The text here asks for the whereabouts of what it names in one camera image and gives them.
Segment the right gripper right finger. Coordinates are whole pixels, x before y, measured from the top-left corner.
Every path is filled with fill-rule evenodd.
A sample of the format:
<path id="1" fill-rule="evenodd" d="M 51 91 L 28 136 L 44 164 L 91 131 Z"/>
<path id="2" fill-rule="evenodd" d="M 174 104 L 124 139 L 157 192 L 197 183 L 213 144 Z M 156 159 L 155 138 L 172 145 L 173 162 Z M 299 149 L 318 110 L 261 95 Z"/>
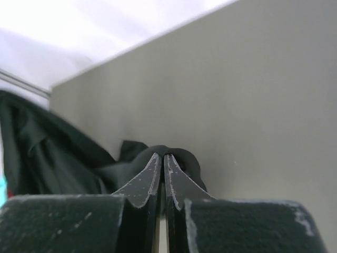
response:
<path id="1" fill-rule="evenodd" d="M 164 157 L 166 224 L 169 252 L 198 252 L 197 227 L 191 218 L 193 201 L 214 200 L 180 168 L 172 154 Z"/>

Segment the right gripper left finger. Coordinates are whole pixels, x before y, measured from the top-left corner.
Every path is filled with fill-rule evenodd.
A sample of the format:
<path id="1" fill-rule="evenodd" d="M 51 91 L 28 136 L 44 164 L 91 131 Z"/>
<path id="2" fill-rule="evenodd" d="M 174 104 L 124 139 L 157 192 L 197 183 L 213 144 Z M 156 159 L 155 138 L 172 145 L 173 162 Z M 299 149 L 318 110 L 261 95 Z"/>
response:
<path id="1" fill-rule="evenodd" d="M 145 168 L 113 196 L 125 200 L 116 252 L 158 252 L 161 157 L 154 153 Z"/>

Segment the black t-shirt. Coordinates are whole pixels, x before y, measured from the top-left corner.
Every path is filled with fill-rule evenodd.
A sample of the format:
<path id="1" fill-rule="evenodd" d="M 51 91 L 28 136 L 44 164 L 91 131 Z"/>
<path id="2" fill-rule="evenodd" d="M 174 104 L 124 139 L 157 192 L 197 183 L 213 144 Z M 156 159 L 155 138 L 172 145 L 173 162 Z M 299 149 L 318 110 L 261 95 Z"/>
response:
<path id="1" fill-rule="evenodd" d="M 125 140 L 114 159 L 58 115 L 14 93 L 1 91 L 4 176 L 13 195 L 110 194 L 128 183 L 153 154 L 175 156 L 201 188 L 197 158 L 181 148 Z"/>

